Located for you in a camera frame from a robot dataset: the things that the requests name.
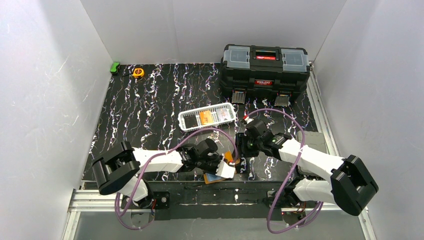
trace floor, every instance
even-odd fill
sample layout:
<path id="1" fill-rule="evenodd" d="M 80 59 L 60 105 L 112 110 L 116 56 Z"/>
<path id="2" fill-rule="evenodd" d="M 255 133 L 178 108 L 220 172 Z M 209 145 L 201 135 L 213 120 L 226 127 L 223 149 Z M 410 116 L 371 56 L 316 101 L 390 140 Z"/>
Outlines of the floor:
<path id="1" fill-rule="evenodd" d="M 135 225 L 146 220 L 129 214 L 124 219 Z M 285 223 L 276 223 L 273 230 Z M 357 217 L 343 211 L 321 211 L 316 221 L 298 230 L 281 234 L 267 230 L 267 220 L 251 219 L 176 219 L 156 221 L 142 231 L 122 227 L 113 212 L 82 212 L 75 234 L 76 240 L 149 239 L 149 240 L 365 240 Z"/>
<path id="2" fill-rule="evenodd" d="M 144 69 L 144 77 L 135 79 L 130 75 L 135 67 Z M 129 141 L 133 147 L 147 150 L 174 147 L 188 135 L 179 129 L 178 113 L 228 102 L 220 95 L 219 72 L 219 63 L 122 65 L 118 75 L 110 79 L 82 179 L 95 180 L 91 169 L 93 159 L 120 141 Z M 246 104 L 234 104 L 234 107 L 239 118 L 255 109 L 273 108 L 266 99 L 256 98 L 247 99 Z M 295 104 L 283 110 L 292 115 L 304 130 L 318 131 L 306 92 Z M 264 112 L 259 118 L 274 133 L 294 135 L 297 131 L 294 124 L 279 113 Z M 244 131 L 239 120 L 220 128 L 232 137 Z M 228 140 L 217 132 L 204 134 L 191 142 L 207 137 L 218 140 L 222 153 L 230 150 Z M 242 173 L 237 174 L 234 181 L 283 181 L 291 166 L 265 155 L 244 159 L 243 164 Z M 150 172 L 144 179 L 203 181 L 203 175 L 200 169 L 182 173 Z"/>

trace cable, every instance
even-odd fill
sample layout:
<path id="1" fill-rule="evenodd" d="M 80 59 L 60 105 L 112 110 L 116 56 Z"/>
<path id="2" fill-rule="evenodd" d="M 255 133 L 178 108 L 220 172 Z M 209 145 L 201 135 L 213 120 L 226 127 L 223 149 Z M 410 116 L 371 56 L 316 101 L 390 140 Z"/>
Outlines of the cable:
<path id="1" fill-rule="evenodd" d="M 306 221 L 306 219 L 309 218 L 319 208 L 319 211 L 316 213 L 316 215 L 314 215 L 313 218 L 310 221 L 307 222 L 307 224 L 310 224 L 313 220 L 315 220 L 315 218 L 317 217 L 318 213 L 320 213 L 323 203 L 322 202 L 319 202 L 315 206 L 315 208 L 310 213 L 308 213 L 306 215 L 306 217 L 302 218 L 301 220 L 299 220 L 295 224 L 293 224 L 293 225 L 291 225 L 291 226 L 289 226 L 289 227 L 287 227 L 285 229 L 278 230 L 278 231 L 274 231 L 274 230 L 271 229 L 271 215 L 273 214 L 273 210 L 276 207 L 277 201 L 280 198 L 281 192 L 283 191 L 284 187 L 286 186 L 287 181 L 289 180 L 289 177 L 295 171 L 295 168 L 298 165 L 299 159 L 301 159 L 302 149 L 303 149 L 303 147 L 305 145 L 305 131 L 302 128 L 302 126 L 292 116 L 290 116 L 289 114 L 287 114 L 287 113 L 285 113 L 283 111 L 277 110 L 277 109 L 273 109 L 273 108 L 257 109 L 257 110 L 252 111 L 251 113 L 249 113 L 247 116 L 251 116 L 251 115 L 253 115 L 255 113 L 262 112 L 262 111 L 271 111 L 271 112 L 277 112 L 277 113 L 283 114 L 284 116 L 288 117 L 291 121 L 293 121 L 293 123 L 300 129 L 300 132 L 302 133 L 302 141 L 300 143 L 299 154 L 297 155 L 296 160 L 294 161 L 293 165 L 290 168 L 290 171 L 288 172 L 287 176 L 285 177 L 284 181 L 282 182 L 281 186 L 279 187 L 279 189 L 278 189 L 278 191 L 277 191 L 277 193 L 275 195 L 276 197 L 274 198 L 274 201 L 272 201 L 271 209 L 268 212 L 268 216 L 266 217 L 266 227 L 268 228 L 268 231 L 270 233 L 272 233 L 272 234 L 281 234 L 281 233 L 287 232 L 288 230 L 290 230 L 292 228 L 295 228 L 297 225 L 299 225 L 302 222 Z"/>
<path id="2" fill-rule="evenodd" d="M 153 211 L 155 209 L 155 206 L 156 206 L 156 199 L 154 200 L 153 205 L 151 206 L 151 215 L 153 217 L 155 217 L 155 212 Z"/>
<path id="3" fill-rule="evenodd" d="M 303 225 L 299 226 L 299 228 L 303 228 L 303 227 L 309 225 L 310 223 L 312 223 L 312 221 L 314 221 L 318 217 L 318 214 L 321 212 L 321 209 L 323 208 L 324 203 L 320 202 L 320 204 L 317 204 L 317 206 L 318 205 L 320 205 L 320 206 L 319 206 L 318 210 L 316 211 L 315 215 L 312 217 L 312 219 L 308 222 L 306 222 L 306 220 L 305 220 L 305 223 Z"/>
<path id="4" fill-rule="evenodd" d="M 305 211 L 305 209 L 306 209 L 306 202 L 304 201 L 303 202 L 303 205 L 300 203 L 299 204 L 299 207 L 297 208 L 297 210 L 296 211 L 294 211 L 293 213 L 294 214 L 301 214 L 301 213 L 303 213 L 304 211 Z"/>
<path id="5" fill-rule="evenodd" d="M 144 166 L 143 166 L 143 168 L 141 169 L 141 172 L 139 173 L 139 175 L 138 175 L 138 179 L 137 179 L 137 182 L 135 183 L 135 185 L 134 185 L 134 188 L 132 189 L 132 192 L 131 192 L 131 195 L 129 196 L 129 199 L 128 199 L 128 202 L 126 203 L 126 205 L 125 205 L 125 207 L 124 207 L 124 209 L 123 209 L 123 211 L 121 212 L 121 210 L 120 210 L 120 203 L 119 203 L 119 201 L 120 201 L 120 197 L 121 197 L 121 194 L 118 192 L 118 193 L 116 193 L 116 198 L 115 198 L 115 214 L 116 214 L 116 217 L 118 218 L 118 221 L 124 226 L 124 227 L 126 227 L 127 229 L 130 229 L 130 230 L 139 230 L 139 229 L 144 229 L 145 227 L 147 227 L 147 226 L 149 226 L 152 222 L 153 222 L 153 220 L 151 221 L 151 222 L 149 222 L 149 223 L 147 223 L 146 225 L 144 225 L 144 226 L 140 226 L 140 227 L 136 227 L 136 228 L 134 228 L 134 227 L 130 227 L 130 226 L 127 226 L 123 221 L 122 221 L 122 219 L 121 219 L 121 217 L 127 212 L 127 210 L 128 210 L 128 208 L 130 208 L 130 205 L 131 205 L 131 202 L 133 201 L 133 198 L 134 198 L 134 195 L 136 194 L 136 191 L 137 191 L 137 188 L 139 187 L 139 184 L 140 184 L 140 182 L 141 182 L 141 180 L 142 180 L 142 177 L 143 177 L 143 174 L 145 173 L 145 171 L 146 171 L 146 169 L 147 169 L 147 166 L 148 166 L 148 164 L 154 159 L 154 158 L 156 158 L 156 157 L 158 157 L 158 156 L 162 156 L 162 155 L 166 155 L 166 154 L 170 154 L 170 153 L 172 153 L 173 151 L 175 151 L 176 149 L 178 149 L 179 147 L 181 147 L 185 142 L 187 142 L 187 140 L 188 139 L 190 139 L 191 137 L 193 137 L 194 135 L 196 135 L 196 134 L 198 134 L 198 133 L 201 133 L 201 132 L 204 132 L 204 131 L 218 131 L 218 132 L 220 132 L 220 133 L 222 133 L 226 138 L 228 138 L 228 140 L 230 141 L 230 143 L 231 143 L 231 145 L 232 145 L 232 147 L 234 148 L 234 159 L 238 159 L 239 158 L 239 152 L 237 151 L 237 147 L 236 147 L 236 143 L 234 142 L 234 140 L 230 137 L 230 135 L 228 135 L 228 133 L 226 133 L 225 131 L 223 131 L 223 130 L 221 130 L 221 129 L 218 129 L 218 128 L 214 128 L 214 127 L 206 127 L 206 128 L 202 128 L 202 129 L 199 129 L 199 130 L 197 130 L 197 131 L 195 131 L 195 132 L 193 132 L 192 134 L 190 134 L 190 135 L 188 135 L 186 138 L 184 138 L 180 143 L 178 143 L 174 148 L 172 148 L 172 149 L 170 149 L 168 152 L 160 152 L 160 153 L 157 153 L 157 154 L 155 154 L 155 155 L 153 155 L 153 156 L 151 156 L 147 161 L 146 161 L 146 163 L 144 164 Z"/>

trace black toolbox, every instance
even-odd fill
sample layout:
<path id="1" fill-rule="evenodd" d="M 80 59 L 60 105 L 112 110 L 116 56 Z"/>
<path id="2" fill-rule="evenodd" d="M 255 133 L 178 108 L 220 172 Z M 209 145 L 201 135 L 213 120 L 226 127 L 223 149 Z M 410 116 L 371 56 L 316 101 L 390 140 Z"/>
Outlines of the black toolbox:
<path id="1" fill-rule="evenodd" d="M 303 48 L 228 44 L 221 58 L 219 85 L 232 103 L 244 103 L 248 96 L 285 107 L 306 90 L 310 70 Z"/>

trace red label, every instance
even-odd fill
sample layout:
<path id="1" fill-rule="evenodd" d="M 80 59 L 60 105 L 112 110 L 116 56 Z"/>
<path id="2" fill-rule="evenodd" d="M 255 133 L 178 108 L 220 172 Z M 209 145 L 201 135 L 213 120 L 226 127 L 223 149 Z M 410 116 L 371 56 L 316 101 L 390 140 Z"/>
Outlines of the red label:
<path id="1" fill-rule="evenodd" d="M 263 59 L 263 60 L 275 60 L 275 56 L 256 56 L 257 59 Z"/>
<path id="2" fill-rule="evenodd" d="M 256 85 L 272 85 L 273 81 L 265 81 L 265 80 L 255 80 L 254 84 Z"/>

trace green object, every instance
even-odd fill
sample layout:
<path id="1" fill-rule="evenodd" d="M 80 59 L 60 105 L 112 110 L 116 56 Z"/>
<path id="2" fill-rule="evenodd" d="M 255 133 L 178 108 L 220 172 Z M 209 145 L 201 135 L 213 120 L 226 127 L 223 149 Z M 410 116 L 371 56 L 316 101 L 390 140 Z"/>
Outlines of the green object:
<path id="1" fill-rule="evenodd" d="M 113 73 L 113 74 L 116 74 L 117 72 L 118 72 L 118 69 L 119 69 L 119 66 L 120 66 L 121 64 L 119 63 L 119 62 L 114 62 L 113 64 L 112 64 L 112 67 L 110 68 L 110 72 L 111 73 Z"/>

